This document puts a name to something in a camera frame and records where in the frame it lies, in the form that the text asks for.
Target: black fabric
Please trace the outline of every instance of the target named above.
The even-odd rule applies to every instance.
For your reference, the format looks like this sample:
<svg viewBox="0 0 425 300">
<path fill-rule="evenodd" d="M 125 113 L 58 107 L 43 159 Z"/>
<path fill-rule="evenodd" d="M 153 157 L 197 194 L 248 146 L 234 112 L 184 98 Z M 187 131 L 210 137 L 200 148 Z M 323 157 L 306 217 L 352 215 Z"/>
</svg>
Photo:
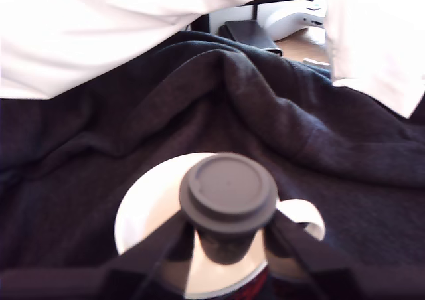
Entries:
<svg viewBox="0 0 425 300">
<path fill-rule="evenodd" d="M 326 72 L 187 32 L 52 100 L 1 100 L 0 271 L 106 262 L 128 188 L 198 151 L 263 164 L 360 262 L 425 264 L 424 106 L 405 120 Z"/>
</svg>

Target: white sheet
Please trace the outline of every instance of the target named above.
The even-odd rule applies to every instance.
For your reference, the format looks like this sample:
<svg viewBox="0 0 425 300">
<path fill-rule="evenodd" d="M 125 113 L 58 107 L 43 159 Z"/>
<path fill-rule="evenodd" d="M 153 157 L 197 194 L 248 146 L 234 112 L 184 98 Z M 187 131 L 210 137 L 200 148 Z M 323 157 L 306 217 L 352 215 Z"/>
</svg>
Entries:
<svg viewBox="0 0 425 300">
<path fill-rule="evenodd" d="M 335 86 L 410 117 L 425 91 L 423 0 L 327 0 L 326 45 Z"/>
<path fill-rule="evenodd" d="M 52 98 L 251 0 L 1 0 L 2 98 Z"/>
<path fill-rule="evenodd" d="M 135 58 L 199 15 L 251 0 L 0 0 L 0 98 L 52 98 Z M 327 0 L 336 86 L 409 117 L 424 93 L 421 0 Z"/>
</svg>

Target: coffee cup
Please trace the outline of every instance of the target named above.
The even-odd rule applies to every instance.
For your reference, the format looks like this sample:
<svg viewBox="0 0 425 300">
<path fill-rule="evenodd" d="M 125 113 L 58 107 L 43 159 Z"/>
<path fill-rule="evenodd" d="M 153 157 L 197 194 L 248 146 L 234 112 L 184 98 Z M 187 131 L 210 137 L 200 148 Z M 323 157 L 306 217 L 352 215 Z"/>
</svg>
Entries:
<svg viewBox="0 0 425 300">
<path fill-rule="evenodd" d="M 145 174 L 131 186 L 118 208 L 114 237 L 119 254 L 124 253 L 145 239 L 176 212 L 180 211 L 180 189 L 182 180 L 192 167 L 216 153 L 191 153 L 164 161 Z M 283 212 L 294 222 L 308 224 L 305 231 L 323 239 L 325 225 L 320 212 L 305 200 L 275 201 L 274 208 Z M 206 256 L 205 243 L 202 245 L 202 230 L 195 230 L 193 256 L 185 289 L 186 299 L 210 299 L 229 293 L 245 292 L 256 283 L 256 277 L 267 266 L 263 243 L 263 229 L 254 233 L 248 252 L 234 264 L 222 265 Z M 299 268 L 291 258 L 280 258 L 288 277 L 301 277 Z M 176 284 L 181 263 L 171 263 L 176 270 L 173 275 L 163 273 L 167 284 Z"/>
</svg>

